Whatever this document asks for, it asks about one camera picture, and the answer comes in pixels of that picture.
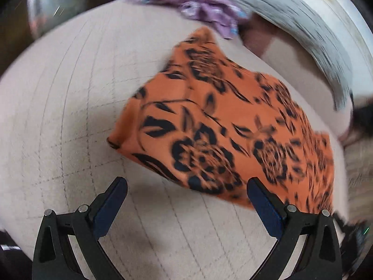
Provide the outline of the pink pillow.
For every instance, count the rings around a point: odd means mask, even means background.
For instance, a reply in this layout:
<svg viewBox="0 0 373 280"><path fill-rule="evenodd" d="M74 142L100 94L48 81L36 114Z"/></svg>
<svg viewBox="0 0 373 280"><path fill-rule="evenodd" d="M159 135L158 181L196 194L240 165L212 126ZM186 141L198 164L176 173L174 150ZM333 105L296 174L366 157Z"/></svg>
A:
<svg viewBox="0 0 373 280"><path fill-rule="evenodd" d="M290 34L257 14L240 27L240 35L245 47L291 84L346 145L352 132L352 99L335 110L331 88L312 56Z"/></svg>

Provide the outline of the purple floral cloth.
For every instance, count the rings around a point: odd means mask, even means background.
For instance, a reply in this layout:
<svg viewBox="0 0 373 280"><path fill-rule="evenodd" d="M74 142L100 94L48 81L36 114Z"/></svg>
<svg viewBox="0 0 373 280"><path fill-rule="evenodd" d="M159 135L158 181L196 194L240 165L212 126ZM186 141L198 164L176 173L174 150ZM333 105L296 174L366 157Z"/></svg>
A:
<svg viewBox="0 0 373 280"><path fill-rule="evenodd" d="M249 15L233 0L125 0L138 4L157 4L176 8L189 20L203 21L223 38L238 35L239 26L249 21Z"/></svg>

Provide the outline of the grey quilted blanket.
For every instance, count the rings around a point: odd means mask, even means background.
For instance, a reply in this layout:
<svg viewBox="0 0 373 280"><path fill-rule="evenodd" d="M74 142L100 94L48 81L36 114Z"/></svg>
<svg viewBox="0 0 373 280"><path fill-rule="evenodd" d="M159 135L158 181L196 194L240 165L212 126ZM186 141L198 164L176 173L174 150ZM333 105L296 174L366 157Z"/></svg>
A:
<svg viewBox="0 0 373 280"><path fill-rule="evenodd" d="M346 105L352 62L346 49L320 15L304 0L233 0L290 34L314 59L331 88L335 110Z"/></svg>

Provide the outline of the orange black floral garment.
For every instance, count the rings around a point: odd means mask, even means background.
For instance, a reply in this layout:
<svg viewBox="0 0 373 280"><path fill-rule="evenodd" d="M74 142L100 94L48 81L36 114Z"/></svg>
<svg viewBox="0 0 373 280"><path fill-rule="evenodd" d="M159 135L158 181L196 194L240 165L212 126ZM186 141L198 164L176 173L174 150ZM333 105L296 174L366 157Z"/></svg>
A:
<svg viewBox="0 0 373 280"><path fill-rule="evenodd" d="M283 82L227 58L206 27L173 48L107 141L177 185L243 206L257 177L302 212L332 209L329 136L312 129Z"/></svg>

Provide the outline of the glass panel door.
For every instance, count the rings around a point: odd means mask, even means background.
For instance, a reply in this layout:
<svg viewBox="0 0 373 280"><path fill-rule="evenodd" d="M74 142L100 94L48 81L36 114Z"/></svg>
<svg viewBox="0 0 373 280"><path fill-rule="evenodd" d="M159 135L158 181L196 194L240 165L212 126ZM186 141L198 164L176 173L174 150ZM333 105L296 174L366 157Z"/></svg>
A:
<svg viewBox="0 0 373 280"><path fill-rule="evenodd" d="M44 34L87 9L87 0L27 0L32 37Z"/></svg>

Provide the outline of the beige quilted mattress cover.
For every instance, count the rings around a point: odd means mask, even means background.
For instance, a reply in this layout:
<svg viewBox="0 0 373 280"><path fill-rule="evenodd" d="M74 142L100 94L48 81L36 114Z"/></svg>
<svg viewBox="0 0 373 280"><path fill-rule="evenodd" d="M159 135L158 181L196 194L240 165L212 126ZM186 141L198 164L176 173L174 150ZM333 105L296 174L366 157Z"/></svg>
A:
<svg viewBox="0 0 373 280"><path fill-rule="evenodd" d="M125 279L250 279L276 243L256 211L181 188L111 149L127 100L200 27L115 1L55 28L1 77L1 224L32 257L44 211L75 211L118 176L100 244Z"/></svg>

